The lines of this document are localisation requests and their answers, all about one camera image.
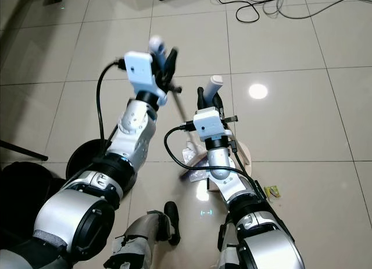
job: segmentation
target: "black shoe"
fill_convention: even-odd
[[[178,216],[178,209],[177,205],[173,201],[168,201],[164,205],[164,214],[167,215],[170,219],[170,223],[172,227],[174,228],[174,234],[171,236],[171,238],[168,240],[169,244],[172,246],[178,245],[180,243],[181,237],[180,237],[180,230],[178,229],[178,222],[180,220]]]

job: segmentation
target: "cable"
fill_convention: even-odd
[[[175,161],[175,163],[177,163],[179,166],[185,168],[185,169],[188,169],[188,170],[213,170],[213,169],[225,169],[225,170],[230,170],[230,171],[233,171],[235,173],[238,173],[240,175],[243,175],[247,180],[248,182],[250,183],[250,185],[252,186],[252,188],[255,190],[257,196],[259,196],[261,193],[259,192],[258,190],[258,187],[256,185],[256,183],[254,182],[254,180],[248,175],[248,173],[245,171],[241,171],[239,169],[236,169],[236,168],[233,168],[233,167],[229,167],[229,166],[202,166],[202,167],[193,167],[193,166],[188,166],[182,162],[180,162],[175,155],[173,155],[173,153],[171,152],[171,150],[169,149],[169,146],[168,146],[168,137],[169,135],[171,135],[173,132],[175,131],[180,131],[180,130],[184,130],[185,129],[185,126],[184,125],[181,125],[181,126],[178,126],[178,127],[175,127],[175,128],[172,128],[170,131],[168,131],[166,133],[166,135],[164,136],[164,146],[165,146],[165,149],[167,150],[169,156]]]
[[[115,127],[114,127],[114,129],[112,130],[112,132],[111,132],[109,138],[108,138],[107,141],[106,141],[105,150],[103,151],[103,153],[105,153],[105,152],[107,151],[107,149],[109,149],[109,147],[110,147],[110,141],[111,141],[111,139],[114,137],[116,131],[117,131],[117,124],[115,125]]]
[[[100,145],[100,152],[103,152],[105,150],[105,133],[103,130],[103,121],[102,121],[102,112],[101,112],[101,84],[103,77],[105,76],[106,72],[115,65],[118,65],[119,63],[117,61],[112,62],[108,66],[105,67],[105,69],[102,71],[101,75],[99,76],[98,83],[97,83],[97,89],[96,89],[96,104],[97,104],[97,112],[98,112],[98,123],[99,123],[99,139],[101,140]]]
[[[88,164],[87,166],[85,166],[85,167],[83,167],[82,169],[80,169],[80,170],[79,170],[78,172],[76,172],[74,175],[72,175],[71,178],[68,179],[68,180],[66,181],[66,183],[63,184],[63,186],[62,186],[61,189],[59,189],[59,190],[61,191],[64,187],[66,187],[67,185],[69,185],[72,181],[74,181],[76,178],[78,178],[78,177],[81,175],[81,173],[83,173],[84,171],[87,171],[88,168],[90,168],[92,165],[93,165],[93,163],[90,163],[90,164]]]
[[[236,160],[237,160],[237,162],[238,162],[240,168],[242,169],[242,171],[244,172],[244,174],[247,176],[248,173],[246,172],[244,165],[243,165],[242,162],[240,161],[240,158],[239,158],[239,156],[238,156],[238,153],[237,153],[237,152],[234,152],[234,156],[235,156],[235,158],[236,158]]]
[[[259,12],[258,12],[257,9],[254,7],[254,4],[250,3],[249,1],[239,1],[239,0],[237,0],[237,1],[230,1],[230,2],[222,2],[221,0],[218,0],[218,2],[219,2],[220,4],[222,4],[222,5],[227,5],[227,4],[229,4],[229,3],[247,3],[246,6],[242,6],[242,7],[238,8],[237,11],[236,11],[236,13],[235,13],[235,18],[236,18],[239,22],[241,22],[241,23],[254,23],[254,22],[256,22],[256,21],[258,21],[258,20],[260,19],[260,14],[259,14]],[[238,17],[238,12],[239,12],[240,10],[245,9],[245,8],[248,8],[248,7],[252,7],[252,9],[256,12],[256,14],[257,14],[257,18],[256,18],[256,19],[246,21],[246,20],[242,20],[242,19],[240,19],[240,18]]]
[[[269,2],[273,2],[273,1],[276,1],[276,9],[275,9],[275,11],[273,11],[273,12],[268,12],[268,11],[265,9],[265,6],[267,5],[267,3],[269,3]],[[328,9],[328,8],[334,6],[334,5],[336,5],[336,4],[338,4],[338,3],[342,2],[342,1],[345,1],[345,0],[339,0],[339,1],[336,1],[336,2],[334,2],[334,3],[332,3],[332,4],[328,5],[328,6],[326,6],[325,8],[322,8],[322,9],[318,10],[317,12],[311,13],[311,14],[309,14],[309,15],[307,15],[307,16],[289,16],[289,15],[283,13],[282,10],[281,10],[281,9],[282,9],[282,6],[283,6],[283,4],[284,4],[284,0],[236,0],[236,1],[229,1],[229,2],[223,2],[223,1],[221,1],[221,0],[218,0],[218,2],[219,2],[220,4],[222,4],[222,5],[226,5],[226,4],[229,4],[229,3],[245,3],[245,4],[247,4],[247,5],[245,5],[245,6],[242,6],[242,7],[238,8],[237,11],[235,12],[235,18],[236,18],[239,22],[241,22],[241,23],[254,23],[254,22],[256,22],[256,21],[258,21],[258,20],[260,19],[260,14],[259,14],[259,12],[256,10],[256,8],[255,8],[256,5],[262,5],[262,10],[263,10],[263,12],[264,12],[267,16],[272,16],[272,15],[275,15],[275,14],[278,14],[278,13],[279,13],[280,15],[282,15],[282,16],[284,16],[284,17],[286,17],[286,18],[289,18],[289,19],[306,19],[306,18],[310,18],[310,17],[312,17],[312,16],[315,16],[315,15],[317,15],[317,14],[319,14],[319,13],[325,11],[326,9]],[[371,0],[358,0],[358,1],[367,2],[367,3],[372,3]],[[242,9],[250,8],[250,7],[252,7],[253,10],[256,12],[256,14],[257,14],[257,18],[254,19],[254,20],[248,20],[248,21],[240,19],[240,18],[238,17],[238,12],[239,12],[240,10],[242,10]]]

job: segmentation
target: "black stand leg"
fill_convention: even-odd
[[[9,149],[9,150],[12,150],[12,151],[15,151],[15,152],[24,154],[26,156],[34,157],[36,159],[40,159],[40,160],[44,160],[44,161],[48,160],[48,157],[47,156],[44,156],[44,155],[35,153],[33,151],[27,150],[27,149],[22,148],[22,147],[18,147],[16,145],[7,143],[7,142],[5,142],[3,140],[0,140],[0,147],[3,147],[5,149]]]

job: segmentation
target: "robotic arm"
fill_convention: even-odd
[[[224,117],[218,95],[222,85],[222,77],[212,76],[205,90],[198,88],[198,111],[193,121],[183,124],[183,129],[198,132],[208,150],[207,166],[235,168],[228,147],[238,158],[237,147],[234,140],[228,140],[232,133],[227,123],[237,121],[237,117]],[[267,202],[258,182],[242,169],[243,175],[238,175],[236,169],[206,170],[208,178],[219,187],[229,211],[220,227],[221,255],[217,268],[303,269],[289,230]]]
[[[151,44],[157,51],[164,50],[159,37],[152,38]],[[129,101],[119,118],[111,146],[43,205],[31,240],[0,251],[0,268],[70,268],[103,249],[115,210],[146,160],[155,133],[156,112],[166,104],[167,92],[174,89],[171,78],[176,57],[177,51],[172,49],[160,68],[153,53],[125,54],[136,98]]]

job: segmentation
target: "tiled floor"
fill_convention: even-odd
[[[332,1],[285,0],[283,11],[306,15]],[[252,176],[263,186],[278,185],[282,198],[273,207],[306,268],[370,268],[372,5],[345,1],[305,20],[269,18],[259,9],[257,23],[242,24],[235,19],[236,4],[215,0],[0,4],[1,139],[48,155],[43,165],[63,177],[74,150],[98,137],[95,87],[102,69],[129,50],[147,50],[149,36],[160,34],[168,48],[179,47],[174,80],[184,88],[189,118],[196,88],[211,74],[223,75],[225,111],[239,117],[235,130],[251,151]],[[248,9],[241,17],[254,13]],[[133,96],[126,78],[114,69],[102,84],[106,134]],[[257,83],[268,90],[264,99],[248,95]],[[204,181],[179,179],[181,170],[162,141],[180,123],[172,109],[170,98],[159,110],[147,163],[116,214],[110,239],[146,210],[174,200],[183,238],[175,249],[159,245],[153,267],[209,268],[219,256],[226,209]],[[178,157],[185,141],[181,134],[170,140]],[[2,167],[37,162],[3,149],[0,154]],[[76,268],[102,268],[109,256],[110,242]]]

